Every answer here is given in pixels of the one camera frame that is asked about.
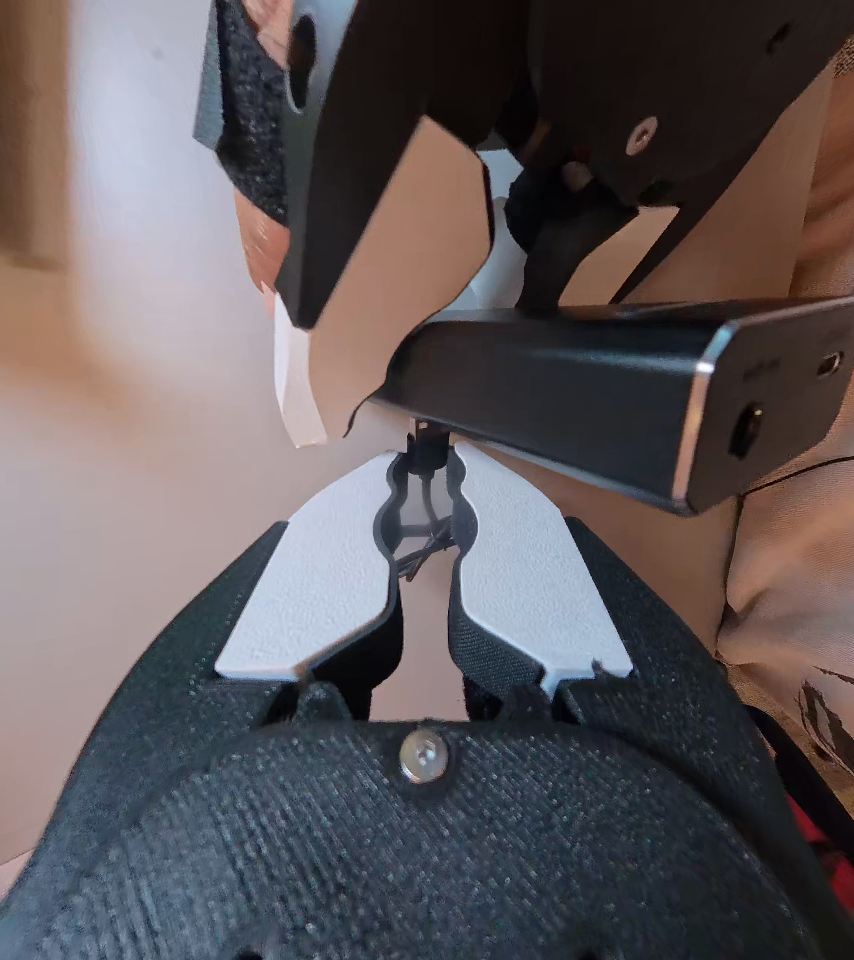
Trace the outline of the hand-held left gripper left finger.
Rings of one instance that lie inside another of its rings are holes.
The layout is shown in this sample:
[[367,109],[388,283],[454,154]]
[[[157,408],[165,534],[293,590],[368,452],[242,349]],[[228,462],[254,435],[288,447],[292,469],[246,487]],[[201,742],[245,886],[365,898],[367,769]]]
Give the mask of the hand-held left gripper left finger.
[[333,685],[354,716],[404,651],[398,564],[405,455],[389,450],[326,486],[283,526],[218,655],[229,681]]

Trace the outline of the black multi-port usb hub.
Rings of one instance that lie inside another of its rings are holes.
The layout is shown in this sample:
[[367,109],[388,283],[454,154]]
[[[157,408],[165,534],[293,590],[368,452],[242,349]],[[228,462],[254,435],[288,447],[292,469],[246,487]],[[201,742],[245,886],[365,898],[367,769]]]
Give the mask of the black multi-port usb hub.
[[445,311],[370,400],[678,515],[816,447],[854,371],[854,295]]

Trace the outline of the person's beige sweatshirt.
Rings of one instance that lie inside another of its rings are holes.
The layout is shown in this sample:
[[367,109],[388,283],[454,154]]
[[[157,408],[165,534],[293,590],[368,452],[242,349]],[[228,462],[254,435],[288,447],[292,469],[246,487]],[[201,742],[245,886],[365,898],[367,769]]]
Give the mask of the person's beige sweatshirt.
[[[836,66],[796,298],[854,295],[854,36]],[[854,370],[822,443],[744,500],[719,653],[854,777]]]

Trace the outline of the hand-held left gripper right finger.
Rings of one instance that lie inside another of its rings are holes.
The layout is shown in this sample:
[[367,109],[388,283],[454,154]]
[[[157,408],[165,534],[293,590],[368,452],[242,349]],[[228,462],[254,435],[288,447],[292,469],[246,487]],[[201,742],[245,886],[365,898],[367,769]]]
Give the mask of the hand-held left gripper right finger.
[[496,716],[517,690],[553,704],[563,683],[630,678],[635,664],[562,511],[467,442],[447,462],[458,556],[448,646],[469,716]]

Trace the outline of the person's right hand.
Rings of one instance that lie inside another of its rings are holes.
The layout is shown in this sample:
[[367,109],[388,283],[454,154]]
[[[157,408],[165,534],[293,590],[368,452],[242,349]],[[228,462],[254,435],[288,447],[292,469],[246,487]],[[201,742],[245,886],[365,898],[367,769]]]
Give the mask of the person's right hand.
[[[241,4],[265,54],[280,70],[287,70],[295,2],[242,1]],[[259,292],[268,289],[275,293],[278,272],[289,250],[289,230],[238,190],[234,192],[234,203],[251,280]]]

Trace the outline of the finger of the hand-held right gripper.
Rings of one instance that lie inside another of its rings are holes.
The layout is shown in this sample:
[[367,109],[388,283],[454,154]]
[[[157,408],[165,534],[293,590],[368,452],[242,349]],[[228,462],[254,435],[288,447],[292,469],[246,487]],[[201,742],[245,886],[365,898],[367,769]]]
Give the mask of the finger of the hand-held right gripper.
[[492,248],[484,162],[421,118],[313,330],[273,294],[274,388],[297,449],[349,434],[404,340],[457,300]]
[[494,244],[457,305],[551,310],[612,303],[639,262],[630,247],[639,209],[581,160],[527,169],[506,149],[480,157],[490,174]]

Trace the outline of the red object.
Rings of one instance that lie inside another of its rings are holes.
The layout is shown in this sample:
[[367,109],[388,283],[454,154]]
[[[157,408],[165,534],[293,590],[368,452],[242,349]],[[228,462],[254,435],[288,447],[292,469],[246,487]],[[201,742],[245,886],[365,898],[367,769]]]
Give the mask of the red object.
[[847,911],[854,913],[853,864],[791,797],[789,804],[800,833],[817,858],[835,897]]

